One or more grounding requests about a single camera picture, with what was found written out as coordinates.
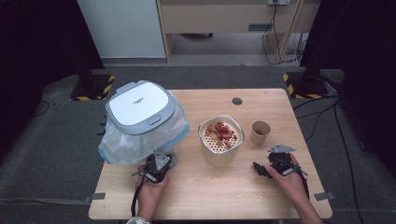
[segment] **perforated basket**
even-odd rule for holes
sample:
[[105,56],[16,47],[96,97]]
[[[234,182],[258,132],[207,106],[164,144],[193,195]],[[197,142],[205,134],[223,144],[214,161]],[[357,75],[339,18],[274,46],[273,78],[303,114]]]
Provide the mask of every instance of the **perforated basket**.
[[[205,133],[206,128],[214,123],[222,122],[233,131],[233,136],[228,140],[227,144],[218,144],[218,139],[213,139]],[[245,134],[241,127],[227,115],[218,115],[212,119],[204,121],[198,127],[198,134],[201,138],[204,159],[215,167],[222,167],[230,164],[235,156],[236,149],[244,142]]]

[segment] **person's left hand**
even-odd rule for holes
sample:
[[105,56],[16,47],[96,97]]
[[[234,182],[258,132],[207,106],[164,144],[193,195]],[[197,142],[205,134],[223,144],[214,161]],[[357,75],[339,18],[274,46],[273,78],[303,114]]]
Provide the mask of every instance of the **person's left hand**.
[[[137,168],[138,171],[141,171],[143,169],[144,165]],[[137,186],[139,186],[142,178],[143,176],[138,177],[135,184],[136,188]],[[169,184],[169,181],[169,174],[166,174],[163,181],[158,184],[154,184],[151,181],[148,181],[146,184],[143,185],[142,189],[139,192],[139,195],[137,196],[139,206],[137,215],[139,217],[142,217],[149,222],[154,218],[155,210],[157,210],[157,206],[160,203],[163,191]]]

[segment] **yellow and black hazard tape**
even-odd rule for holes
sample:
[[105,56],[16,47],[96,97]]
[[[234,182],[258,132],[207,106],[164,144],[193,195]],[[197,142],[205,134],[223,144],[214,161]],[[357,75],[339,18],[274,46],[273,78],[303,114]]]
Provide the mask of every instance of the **yellow and black hazard tape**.
[[106,87],[103,90],[103,93],[101,95],[96,95],[96,96],[80,95],[80,96],[76,96],[76,97],[70,97],[70,100],[71,101],[104,100],[104,99],[106,99],[108,92],[111,90],[111,86],[113,85],[113,81],[115,78],[116,78],[116,76],[109,76]]
[[283,74],[283,80],[286,83],[286,87],[288,88],[291,99],[320,99],[329,97],[328,94],[297,94],[291,85],[288,74]]

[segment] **trash can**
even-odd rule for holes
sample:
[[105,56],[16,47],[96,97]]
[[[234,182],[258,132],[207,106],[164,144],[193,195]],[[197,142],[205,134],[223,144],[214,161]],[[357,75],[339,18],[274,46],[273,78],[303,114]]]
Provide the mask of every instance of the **trash can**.
[[190,131],[176,96],[146,80],[117,89],[106,103],[106,114],[98,151],[109,164],[136,164],[154,149],[177,154],[178,143]]

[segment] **white cabinet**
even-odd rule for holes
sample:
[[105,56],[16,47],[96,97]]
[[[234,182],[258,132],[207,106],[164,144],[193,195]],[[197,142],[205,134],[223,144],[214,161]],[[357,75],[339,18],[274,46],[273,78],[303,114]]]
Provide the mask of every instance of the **white cabinet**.
[[155,0],[78,0],[101,58],[165,58]]

